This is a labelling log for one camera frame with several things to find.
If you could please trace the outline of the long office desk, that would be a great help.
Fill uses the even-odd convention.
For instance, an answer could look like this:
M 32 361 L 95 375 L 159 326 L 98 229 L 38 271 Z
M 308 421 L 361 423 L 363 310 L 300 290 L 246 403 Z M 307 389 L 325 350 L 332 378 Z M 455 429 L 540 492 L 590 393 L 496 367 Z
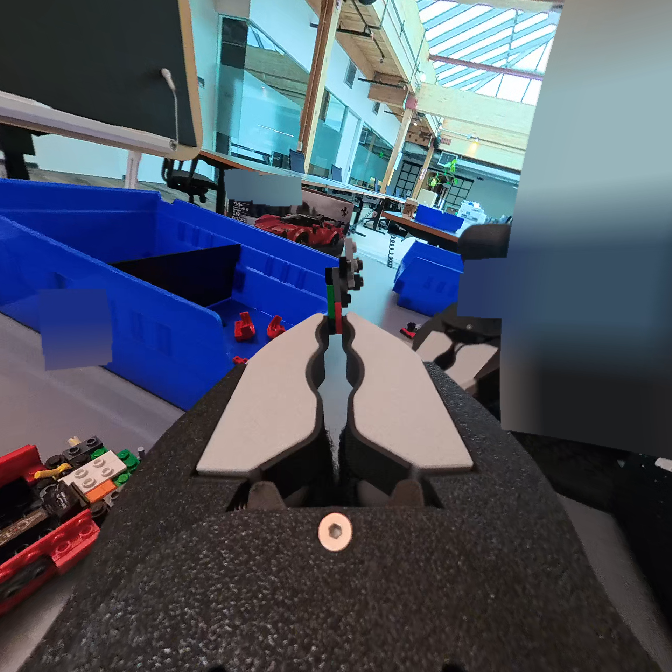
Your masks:
M 400 210 L 406 199 L 370 191 L 262 163 L 201 150 L 198 159 L 217 170 L 216 212 L 252 226 L 265 214 L 302 213 L 328 218 L 347 227 L 359 222 L 363 206 L 373 209 L 376 224 L 386 205 Z

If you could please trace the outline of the small multicolour brick assembly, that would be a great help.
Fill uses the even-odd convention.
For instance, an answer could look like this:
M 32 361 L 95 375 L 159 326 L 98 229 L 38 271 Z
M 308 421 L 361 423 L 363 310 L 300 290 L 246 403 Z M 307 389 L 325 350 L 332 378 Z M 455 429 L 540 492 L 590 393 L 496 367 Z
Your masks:
M 362 278 L 364 262 L 357 256 L 357 244 L 345 238 L 338 265 L 324 270 L 327 292 L 327 322 L 329 334 L 342 333 L 343 309 L 351 303 L 350 293 L 364 285 Z

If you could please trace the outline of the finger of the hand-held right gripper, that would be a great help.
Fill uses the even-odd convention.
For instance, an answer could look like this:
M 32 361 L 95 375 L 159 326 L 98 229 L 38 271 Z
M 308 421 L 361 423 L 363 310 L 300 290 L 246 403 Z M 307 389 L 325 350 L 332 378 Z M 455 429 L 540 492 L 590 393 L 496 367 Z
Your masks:
M 440 369 L 452 368 L 459 352 L 459 343 L 453 342 L 442 331 L 432 331 L 417 348 L 418 355 L 425 362 L 436 364 Z
M 489 343 L 458 343 L 455 352 L 455 362 L 446 370 L 446 375 L 463 390 L 475 390 L 477 375 L 499 353 L 499 347 Z

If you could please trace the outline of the toy car set box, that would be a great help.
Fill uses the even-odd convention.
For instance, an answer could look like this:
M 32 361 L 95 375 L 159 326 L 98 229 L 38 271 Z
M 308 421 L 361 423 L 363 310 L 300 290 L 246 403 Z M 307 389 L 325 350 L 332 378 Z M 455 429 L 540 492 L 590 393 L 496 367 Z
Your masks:
M 228 197 L 228 213 L 254 228 L 314 249 L 342 245 L 354 203 L 313 189 L 240 188 Z

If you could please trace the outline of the black bin divider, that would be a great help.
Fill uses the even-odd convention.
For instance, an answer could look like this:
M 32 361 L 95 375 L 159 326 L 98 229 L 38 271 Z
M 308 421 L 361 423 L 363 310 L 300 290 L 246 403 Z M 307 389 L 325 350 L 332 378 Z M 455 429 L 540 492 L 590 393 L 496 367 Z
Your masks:
M 201 307 L 231 298 L 238 243 L 114 263 L 130 276 Z

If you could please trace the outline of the large blue storage bin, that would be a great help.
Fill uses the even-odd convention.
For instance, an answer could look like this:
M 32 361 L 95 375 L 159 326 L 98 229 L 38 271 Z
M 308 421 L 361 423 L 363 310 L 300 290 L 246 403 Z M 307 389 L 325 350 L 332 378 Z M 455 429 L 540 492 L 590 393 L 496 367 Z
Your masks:
M 201 307 L 122 272 L 122 261 L 240 244 L 231 298 Z M 111 231 L 54 238 L 1 216 L 1 312 L 40 332 L 44 290 L 105 290 L 112 328 L 107 369 L 188 410 L 233 366 L 268 342 L 281 315 L 287 329 L 326 313 L 324 269 L 335 259 L 183 201 L 159 213 L 144 235 Z M 255 337 L 236 342 L 247 311 Z

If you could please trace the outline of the black office chair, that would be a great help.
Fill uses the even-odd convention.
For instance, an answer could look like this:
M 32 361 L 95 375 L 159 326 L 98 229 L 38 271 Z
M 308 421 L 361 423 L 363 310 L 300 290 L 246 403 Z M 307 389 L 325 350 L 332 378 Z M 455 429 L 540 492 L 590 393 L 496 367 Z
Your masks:
M 194 158 L 188 170 L 183 170 L 183 161 L 180 161 L 175 168 L 173 159 L 164 158 L 161 176 L 169 189 L 180 191 L 189 197 L 189 203 L 194 204 L 198 197 L 201 204 L 206 203 L 206 194 L 209 191 L 217 191 L 217 182 L 209 177 L 196 172 L 199 157 Z

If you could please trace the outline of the red brick car model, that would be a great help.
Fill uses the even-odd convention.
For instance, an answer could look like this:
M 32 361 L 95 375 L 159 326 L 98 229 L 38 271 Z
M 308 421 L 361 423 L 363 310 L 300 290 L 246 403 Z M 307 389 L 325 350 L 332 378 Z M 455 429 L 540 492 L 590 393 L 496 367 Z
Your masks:
M 109 507 L 36 473 L 45 466 L 35 445 L 1 457 L 1 615 L 63 575 L 90 551 Z

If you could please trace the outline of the wooden desk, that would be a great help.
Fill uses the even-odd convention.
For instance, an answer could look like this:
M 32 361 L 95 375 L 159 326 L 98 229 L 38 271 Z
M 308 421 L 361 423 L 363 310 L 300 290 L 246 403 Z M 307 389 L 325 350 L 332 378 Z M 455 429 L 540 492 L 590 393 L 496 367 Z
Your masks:
M 391 235 L 399 237 L 410 235 L 417 239 L 424 240 L 429 245 L 454 253 L 458 252 L 458 237 L 453 233 L 418 223 L 399 213 L 383 211 L 380 219 L 387 220 L 388 232 Z

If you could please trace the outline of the white printer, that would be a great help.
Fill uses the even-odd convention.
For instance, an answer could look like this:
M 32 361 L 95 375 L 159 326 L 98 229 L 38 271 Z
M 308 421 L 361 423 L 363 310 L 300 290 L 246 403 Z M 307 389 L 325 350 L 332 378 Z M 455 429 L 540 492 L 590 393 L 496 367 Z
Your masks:
M 507 216 L 501 216 L 499 218 L 487 216 L 479 203 L 471 202 L 466 199 L 463 200 L 459 206 L 457 216 L 471 224 L 504 223 L 507 220 Z

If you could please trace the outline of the pile of loose bricks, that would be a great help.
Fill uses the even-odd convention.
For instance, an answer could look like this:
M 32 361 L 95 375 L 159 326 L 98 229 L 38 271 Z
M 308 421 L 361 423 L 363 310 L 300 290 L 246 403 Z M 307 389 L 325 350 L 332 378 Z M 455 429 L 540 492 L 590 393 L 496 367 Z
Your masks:
M 73 437 L 68 448 L 45 461 L 45 474 L 36 477 L 40 503 L 59 522 L 88 510 L 102 525 L 139 465 L 133 451 L 108 449 L 97 436 L 85 441 Z

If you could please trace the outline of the white desk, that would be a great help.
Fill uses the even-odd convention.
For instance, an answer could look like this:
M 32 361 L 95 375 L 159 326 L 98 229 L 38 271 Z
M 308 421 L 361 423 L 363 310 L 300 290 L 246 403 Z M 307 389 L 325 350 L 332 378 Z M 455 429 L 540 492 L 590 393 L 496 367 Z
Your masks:
M 6 91 L 1 92 L 1 122 L 128 150 L 124 181 L 127 189 L 136 189 L 138 186 L 139 164 L 143 153 L 175 159 L 179 149 L 174 139 L 66 113 Z

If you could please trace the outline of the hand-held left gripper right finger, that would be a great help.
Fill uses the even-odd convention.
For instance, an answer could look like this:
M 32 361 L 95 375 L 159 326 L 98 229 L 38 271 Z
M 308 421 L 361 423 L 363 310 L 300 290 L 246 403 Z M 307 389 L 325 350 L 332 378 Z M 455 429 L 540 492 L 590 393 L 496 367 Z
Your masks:
M 343 319 L 343 346 L 354 363 L 355 435 L 402 466 L 439 474 L 474 466 L 422 358 L 356 313 Z

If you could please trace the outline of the small blue storage bin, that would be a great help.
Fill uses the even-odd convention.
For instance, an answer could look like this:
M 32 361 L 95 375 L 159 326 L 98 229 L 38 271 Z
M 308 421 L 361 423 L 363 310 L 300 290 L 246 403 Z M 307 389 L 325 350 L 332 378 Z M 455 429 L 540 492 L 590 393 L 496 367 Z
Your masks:
M 416 240 L 400 260 L 393 292 L 399 307 L 432 316 L 458 300 L 464 263 L 457 253 Z

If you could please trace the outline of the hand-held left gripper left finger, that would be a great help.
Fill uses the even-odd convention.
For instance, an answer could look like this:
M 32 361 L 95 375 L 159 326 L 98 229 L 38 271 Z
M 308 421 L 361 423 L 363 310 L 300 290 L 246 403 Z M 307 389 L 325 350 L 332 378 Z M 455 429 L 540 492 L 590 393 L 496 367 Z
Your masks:
M 197 463 L 199 476 L 274 484 L 331 479 L 318 395 L 328 341 L 327 318 L 315 314 L 250 358 Z

